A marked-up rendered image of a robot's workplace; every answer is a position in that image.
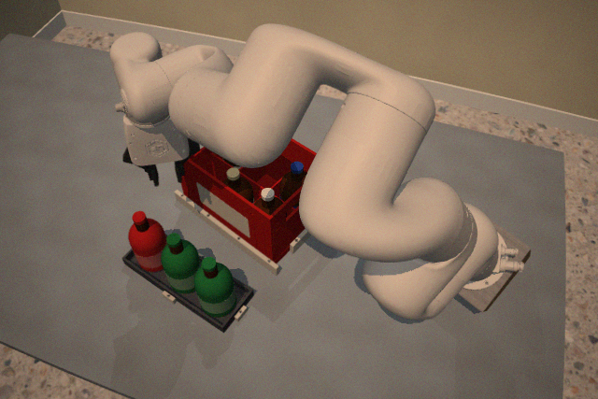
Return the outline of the green bottle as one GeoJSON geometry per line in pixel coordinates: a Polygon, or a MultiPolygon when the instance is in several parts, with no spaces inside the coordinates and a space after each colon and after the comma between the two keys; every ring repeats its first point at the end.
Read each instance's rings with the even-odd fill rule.
{"type": "Polygon", "coordinates": [[[166,241],[161,262],[171,288],[184,294],[195,292],[194,276],[202,266],[196,247],[176,233],[170,234],[166,241]]]}
{"type": "Polygon", "coordinates": [[[206,257],[202,261],[194,276],[194,288],[207,315],[218,318],[234,310],[236,293],[232,273],[214,258],[206,257]]]}

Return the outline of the red bottle crate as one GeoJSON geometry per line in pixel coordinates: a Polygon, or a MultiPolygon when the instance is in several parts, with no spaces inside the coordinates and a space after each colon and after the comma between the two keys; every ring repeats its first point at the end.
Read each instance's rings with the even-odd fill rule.
{"type": "Polygon", "coordinates": [[[307,173],[317,153],[292,139],[271,164],[238,169],[240,177],[252,186],[254,203],[265,188],[273,189],[275,197],[283,202],[270,216],[223,183],[232,166],[215,154],[202,147],[184,164],[185,176],[181,182],[184,195],[277,264],[290,251],[293,240],[306,229],[299,206],[293,208],[303,185],[284,202],[279,196],[280,182],[291,171],[293,162],[301,162],[307,173]]]}

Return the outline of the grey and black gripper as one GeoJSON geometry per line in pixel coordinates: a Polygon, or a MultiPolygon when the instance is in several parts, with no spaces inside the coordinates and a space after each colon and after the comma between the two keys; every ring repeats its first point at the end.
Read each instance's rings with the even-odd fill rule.
{"type": "Polygon", "coordinates": [[[198,143],[177,130],[170,115],[153,125],[138,125],[125,118],[124,114],[123,128],[128,149],[122,160],[145,169],[155,187],[159,185],[156,164],[175,162],[178,182],[181,183],[182,176],[185,176],[184,164],[200,150],[198,143]]]}

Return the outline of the brown bottle with blue cap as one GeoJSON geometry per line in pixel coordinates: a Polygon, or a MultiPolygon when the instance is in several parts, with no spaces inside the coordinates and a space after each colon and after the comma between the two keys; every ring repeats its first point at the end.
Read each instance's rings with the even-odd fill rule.
{"type": "Polygon", "coordinates": [[[279,196],[284,202],[292,196],[303,184],[306,178],[304,165],[301,162],[293,162],[291,171],[281,180],[279,185],[279,196]]]}

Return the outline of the brown glass bottle with cream cap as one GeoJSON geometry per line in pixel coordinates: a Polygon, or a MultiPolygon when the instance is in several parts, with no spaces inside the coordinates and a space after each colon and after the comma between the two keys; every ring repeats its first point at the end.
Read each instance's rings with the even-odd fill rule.
{"type": "Polygon", "coordinates": [[[246,198],[252,204],[254,203],[252,186],[245,178],[240,177],[237,168],[233,167],[227,170],[227,179],[223,182],[225,185],[246,198]]]}
{"type": "Polygon", "coordinates": [[[262,197],[259,198],[254,205],[269,216],[283,204],[280,199],[275,197],[275,192],[271,188],[263,189],[261,195],[262,197]]]}

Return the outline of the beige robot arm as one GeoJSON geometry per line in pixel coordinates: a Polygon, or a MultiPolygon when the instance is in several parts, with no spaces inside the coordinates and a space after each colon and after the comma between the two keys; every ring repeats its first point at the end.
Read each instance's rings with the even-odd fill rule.
{"type": "Polygon", "coordinates": [[[307,171],[299,215],[322,244],[366,260],[363,283],[391,313],[430,320],[462,288],[523,271],[508,260],[519,250],[446,182],[402,184],[435,117],[433,97],[412,77],[277,23],[254,29],[235,64],[209,45],[163,57],[143,32],[119,37],[109,56],[117,112],[138,125],[170,115],[180,133],[247,168],[287,148],[320,85],[345,93],[307,171]]]}

